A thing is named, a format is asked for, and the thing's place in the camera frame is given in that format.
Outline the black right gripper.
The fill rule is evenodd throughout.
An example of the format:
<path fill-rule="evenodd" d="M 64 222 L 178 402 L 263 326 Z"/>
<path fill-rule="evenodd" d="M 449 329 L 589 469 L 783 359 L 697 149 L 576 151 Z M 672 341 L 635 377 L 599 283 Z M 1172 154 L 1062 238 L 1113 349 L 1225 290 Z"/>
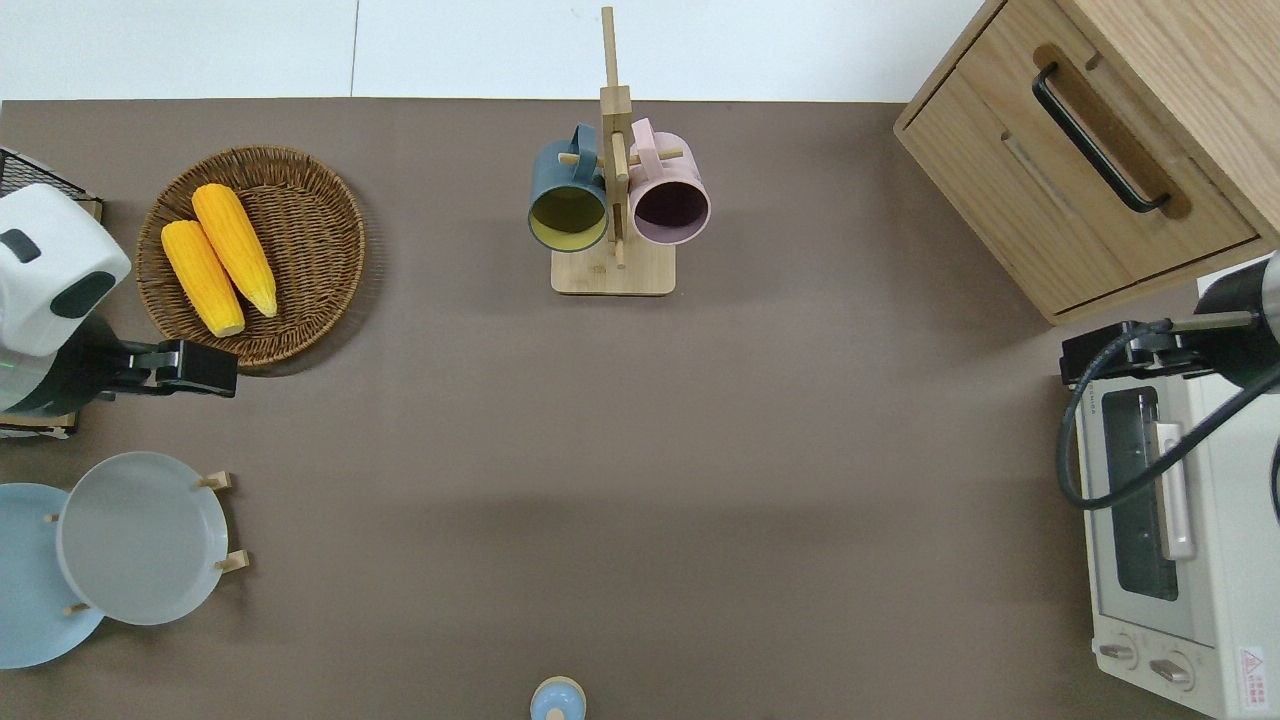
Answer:
<path fill-rule="evenodd" d="M 1061 343 L 1060 382 L 1066 387 L 1083 380 L 1144 380 L 1202 372 L 1203 357 L 1184 346 L 1170 320 L 1119 322 Z"/>

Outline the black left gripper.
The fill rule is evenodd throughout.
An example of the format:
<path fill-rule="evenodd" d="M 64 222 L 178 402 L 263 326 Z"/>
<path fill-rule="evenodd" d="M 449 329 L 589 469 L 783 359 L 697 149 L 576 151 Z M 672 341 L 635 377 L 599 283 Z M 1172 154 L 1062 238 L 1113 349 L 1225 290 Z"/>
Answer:
<path fill-rule="evenodd" d="M 124 341 L 109 356 L 102 395 L 165 397 L 178 393 L 233 398 L 239 361 L 234 354 L 189 340 Z"/>

